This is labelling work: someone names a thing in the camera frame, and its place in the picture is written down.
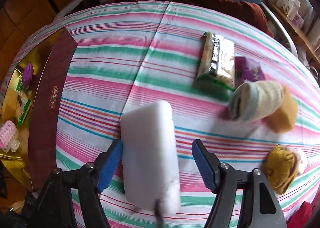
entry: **red cloth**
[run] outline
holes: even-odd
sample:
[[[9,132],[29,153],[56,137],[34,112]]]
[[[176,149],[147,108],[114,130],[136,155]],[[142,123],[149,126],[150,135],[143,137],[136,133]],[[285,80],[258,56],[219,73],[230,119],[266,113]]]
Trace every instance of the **red cloth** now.
[[[107,0],[103,4],[121,3],[121,2],[137,2],[147,0]],[[268,21],[261,7],[254,3],[233,0],[157,0],[172,1],[189,5],[201,6],[204,8],[219,11],[223,14],[233,16],[240,19],[273,37],[268,29]]]
[[[303,228],[312,214],[312,206],[310,203],[303,202],[299,210],[291,216],[287,223],[288,228]]]

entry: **purple package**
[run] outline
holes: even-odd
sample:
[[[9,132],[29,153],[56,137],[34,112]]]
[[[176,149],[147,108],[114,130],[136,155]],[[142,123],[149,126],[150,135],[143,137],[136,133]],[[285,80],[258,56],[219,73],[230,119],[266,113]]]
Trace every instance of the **purple package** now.
[[[242,72],[242,81],[264,81],[266,79],[262,72],[261,66],[258,62],[253,59],[246,58],[243,56],[235,57],[235,68],[236,71]]]
[[[32,63],[30,62],[27,64],[27,66],[23,70],[22,85],[24,89],[29,87],[32,77],[33,77],[33,66],[32,66]]]

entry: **cardboard box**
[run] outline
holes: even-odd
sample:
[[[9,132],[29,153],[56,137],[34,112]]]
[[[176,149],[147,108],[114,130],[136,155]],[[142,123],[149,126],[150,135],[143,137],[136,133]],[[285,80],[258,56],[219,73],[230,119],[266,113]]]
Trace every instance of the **cardboard box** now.
[[[299,14],[296,14],[292,20],[292,23],[297,27],[301,28],[303,26],[304,20]]]
[[[282,3],[282,8],[284,13],[287,15],[287,18],[291,21],[294,16],[298,13],[300,7],[300,2],[298,0],[284,0]]]
[[[277,3],[276,3],[276,7],[277,8],[282,8],[283,1],[284,0],[278,0]]]

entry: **brown jacket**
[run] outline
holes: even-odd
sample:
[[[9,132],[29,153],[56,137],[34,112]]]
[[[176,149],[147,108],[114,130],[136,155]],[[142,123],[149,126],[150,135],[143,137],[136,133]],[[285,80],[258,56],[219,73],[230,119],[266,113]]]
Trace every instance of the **brown jacket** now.
[[[137,2],[147,0],[107,0],[103,4],[120,3],[120,2]],[[204,8],[219,11],[223,14],[240,19],[273,37],[267,26],[267,18],[259,5],[233,0],[156,0],[172,1],[189,5],[201,6]]]

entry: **white foam block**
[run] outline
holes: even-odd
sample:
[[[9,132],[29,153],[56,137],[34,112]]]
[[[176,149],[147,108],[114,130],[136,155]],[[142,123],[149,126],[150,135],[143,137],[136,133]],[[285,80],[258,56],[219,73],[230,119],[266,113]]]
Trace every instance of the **white foam block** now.
[[[156,101],[121,117],[123,178],[127,200],[162,214],[180,208],[180,181],[171,106]]]

